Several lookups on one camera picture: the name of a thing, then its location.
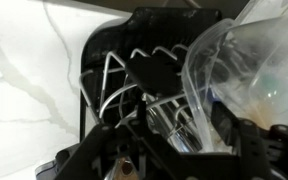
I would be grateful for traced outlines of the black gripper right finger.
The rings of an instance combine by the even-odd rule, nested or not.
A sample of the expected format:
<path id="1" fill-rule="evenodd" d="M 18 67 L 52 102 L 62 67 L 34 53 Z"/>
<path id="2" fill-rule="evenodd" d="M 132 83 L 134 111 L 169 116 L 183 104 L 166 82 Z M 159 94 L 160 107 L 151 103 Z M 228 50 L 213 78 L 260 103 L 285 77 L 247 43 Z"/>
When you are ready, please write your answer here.
<path id="1" fill-rule="evenodd" d="M 220 101 L 212 104 L 211 123 L 238 156 L 241 180 L 288 180 L 288 125 L 265 130 L 238 118 Z"/>

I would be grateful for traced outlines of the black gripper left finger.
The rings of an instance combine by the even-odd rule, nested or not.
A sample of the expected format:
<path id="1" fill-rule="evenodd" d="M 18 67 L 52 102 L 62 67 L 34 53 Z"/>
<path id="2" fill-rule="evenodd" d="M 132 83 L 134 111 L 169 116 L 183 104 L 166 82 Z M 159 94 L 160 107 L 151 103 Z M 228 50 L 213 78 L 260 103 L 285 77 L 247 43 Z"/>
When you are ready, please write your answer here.
<path id="1" fill-rule="evenodd" d="M 178 61 L 166 56 L 137 56 L 124 65 L 130 87 L 168 99 L 180 92 Z M 140 180 L 184 180 L 184 159 L 146 123 L 148 106 L 139 99 L 137 111 L 119 124 L 98 124 L 60 161 L 54 180 L 104 180 L 115 162 L 129 158 Z"/>

